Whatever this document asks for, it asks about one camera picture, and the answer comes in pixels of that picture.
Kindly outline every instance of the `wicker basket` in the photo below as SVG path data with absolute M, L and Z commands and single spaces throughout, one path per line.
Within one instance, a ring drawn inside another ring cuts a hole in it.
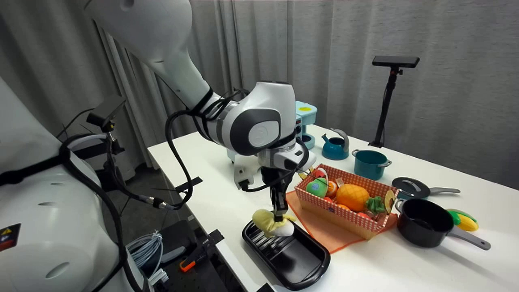
M 374 180 L 363 178 L 363 177 L 358 177 L 358 175 L 353 175 L 353 173 L 348 173 L 348 172 L 343 172 L 343 170 L 324 165 L 324 164 L 321 164 L 319 167 L 322 167 L 327 172 L 329 180 L 335 181 L 337 178 L 342 178 L 343 183 L 353 183 L 353 185 L 366 188 L 371 196 L 384 198 L 387 190 L 392 190 L 395 193 L 394 186 L 387 186 L 387 185 L 377 183 Z M 324 199 L 321 199 L 304 190 L 311 180 L 313 180 L 313 177 L 308 175 L 303 178 L 303 181 L 300 181 L 295 186 L 295 194 L 296 194 L 303 209 L 314 212 L 314 214 L 327 219 L 329 222 L 337 224 L 350 232 L 355 232 L 355 233 L 361 235 L 363 238 L 371 238 L 386 227 L 389 214 L 382 215 L 379 220 L 373 220 L 373 219 L 361 217 L 356 212 L 353 212 L 340 204 L 324 201 Z

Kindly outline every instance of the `gray curtain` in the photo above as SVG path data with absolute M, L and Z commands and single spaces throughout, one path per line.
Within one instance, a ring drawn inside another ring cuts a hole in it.
M 110 94 L 133 162 L 163 141 L 180 108 L 168 89 L 73 1 L 0 0 L 0 74 L 56 131 Z M 373 139 L 387 68 L 374 55 L 418 55 L 399 76 L 386 146 L 519 186 L 519 3 L 494 0 L 191 0 L 189 53 L 218 94 L 291 82 L 317 123 Z

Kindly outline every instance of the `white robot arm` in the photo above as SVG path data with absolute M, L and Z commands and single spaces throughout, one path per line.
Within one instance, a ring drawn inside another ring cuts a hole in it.
M 191 29 L 188 0 L 82 0 L 85 13 L 107 32 L 145 61 L 181 99 L 201 123 L 201 134 L 238 154 L 259 157 L 270 186 L 275 220 L 287 211 L 290 183 L 280 177 L 308 168 L 303 146 L 295 142 L 295 94 L 291 86 L 257 82 L 240 102 L 217 95 L 202 79 L 186 52 Z

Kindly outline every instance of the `white table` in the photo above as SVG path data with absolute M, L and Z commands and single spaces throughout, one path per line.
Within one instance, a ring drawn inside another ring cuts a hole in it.
M 316 154 L 322 146 L 321 134 L 334 134 L 319 126 L 308 126 L 308 133 L 316 138 L 313 149 Z M 225 243 L 218 250 L 249 290 L 269 279 L 272 282 L 272 274 L 257 267 L 241 240 L 241 228 L 251 214 L 259 207 L 270 209 L 267 190 L 257 193 L 236 190 L 227 151 L 197 133 L 176 138 L 175 146 L 191 177 L 202 178 L 188 203 L 199 224 L 207 232 L 214 228 L 222 232 Z M 350 151 L 366 147 L 369 147 L 366 141 L 350 138 Z M 429 196 L 429 199 L 476 217 L 480 228 L 475 235 L 488 240 L 493 245 L 491 250 L 483 251 L 455 238 L 446 238 L 437 248 L 416 248 L 392 228 L 369 241 L 334 253 L 327 272 L 306 290 L 519 290 L 519 251 L 515 250 L 519 248 L 515 217 L 519 191 L 386 147 L 379 151 L 392 160 L 379 180 L 382 183 L 389 185 L 394 177 L 413 177 L 429 186 L 460 188 L 459 198 Z M 184 181 L 167 142 L 149 147 L 149 152 L 173 185 Z M 338 162 L 317 155 L 317 162 L 353 172 L 351 155 Z M 293 190 L 298 181 L 295 175 L 288 190 Z

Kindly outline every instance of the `green mug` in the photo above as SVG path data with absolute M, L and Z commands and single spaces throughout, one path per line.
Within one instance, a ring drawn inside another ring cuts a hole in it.
M 371 180 L 379 180 L 384 175 L 384 168 L 390 165 L 390 160 L 377 151 L 351 151 L 355 155 L 355 173 Z

